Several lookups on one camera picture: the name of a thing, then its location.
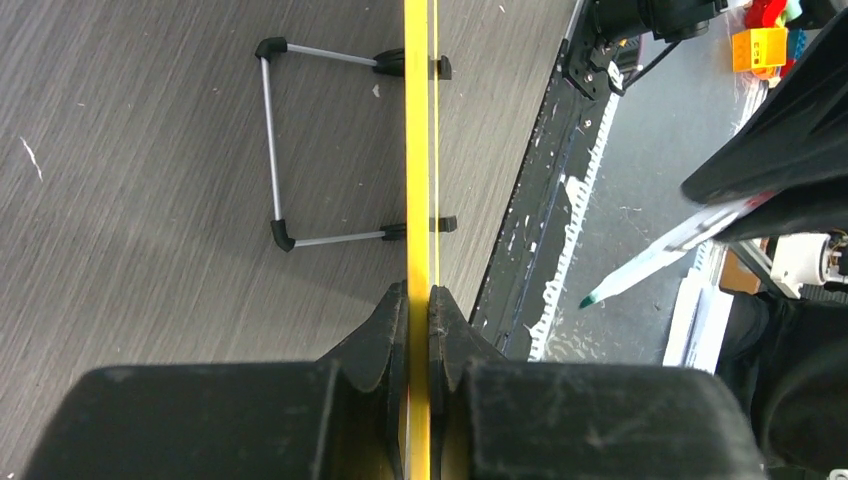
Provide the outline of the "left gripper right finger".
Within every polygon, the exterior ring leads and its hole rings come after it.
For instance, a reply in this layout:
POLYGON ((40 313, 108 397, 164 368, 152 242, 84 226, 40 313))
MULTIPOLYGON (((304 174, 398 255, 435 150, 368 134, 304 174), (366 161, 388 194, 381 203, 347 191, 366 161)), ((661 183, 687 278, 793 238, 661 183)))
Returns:
POLYGON ((435 479, 762 479, 729 390, 650 365, 506 359, 451 292, 429 299, 435 479))

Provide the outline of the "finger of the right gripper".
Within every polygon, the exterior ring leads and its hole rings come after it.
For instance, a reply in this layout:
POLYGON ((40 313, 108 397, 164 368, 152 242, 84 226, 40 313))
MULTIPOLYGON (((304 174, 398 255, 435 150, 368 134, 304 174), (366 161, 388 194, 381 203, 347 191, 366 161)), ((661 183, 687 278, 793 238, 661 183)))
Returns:
POLYGON ((744 127, 681 185, 712 205, 847 184, 847 28, 821 31, 744 127))
POLYGON ((847 193, 781 193, 734 221, 715 240, 723 243, 847 229, 847 193))

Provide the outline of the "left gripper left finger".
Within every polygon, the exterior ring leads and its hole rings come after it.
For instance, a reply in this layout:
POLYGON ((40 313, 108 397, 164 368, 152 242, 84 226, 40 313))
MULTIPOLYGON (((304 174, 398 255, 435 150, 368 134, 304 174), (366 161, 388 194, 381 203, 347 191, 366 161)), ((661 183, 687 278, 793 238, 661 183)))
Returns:
POLYGON ((314 361, 116 365, 65 395, 28 479, 400 479, 407 293, 314 361))

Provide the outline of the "green whiteboard marker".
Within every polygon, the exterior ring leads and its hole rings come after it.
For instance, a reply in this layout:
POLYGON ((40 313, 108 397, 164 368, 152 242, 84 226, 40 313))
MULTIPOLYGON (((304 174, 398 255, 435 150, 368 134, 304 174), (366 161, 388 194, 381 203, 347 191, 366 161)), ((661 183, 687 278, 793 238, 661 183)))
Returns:
POLYGON ((701 243, 713 239, 733 222, 751 213, 775 195, 775 192, 765 192, 741 200, 703 207, 608 274, 581 300, 579 308, 587 308, 628 290, 676 262, 701 243))

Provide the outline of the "yellow framed whiteboard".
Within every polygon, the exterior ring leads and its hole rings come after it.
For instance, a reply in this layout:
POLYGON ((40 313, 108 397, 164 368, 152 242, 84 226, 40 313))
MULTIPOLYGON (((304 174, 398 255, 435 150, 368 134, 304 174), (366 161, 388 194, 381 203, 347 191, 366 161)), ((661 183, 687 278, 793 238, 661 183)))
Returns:
POLYGON ((406 271, 407 271, 407 421, 405 473, 410 479, 435 479, 440 462, 434 456, 429 359, 429 298, 438 268, 438 85, 448 64, 438 57, 438 4, 403 4, 404 46, 401 57, 365 58, 307 47, 282 37, 263 39, 256 47, 260 61, 268 138, 273 203, 272 236, 285 251, 296 247, 344 242, 346 236, 291 239, 284 227, 277 168, 270 64, 277 54, 295 52, 371 68, 404 80, 406 271))

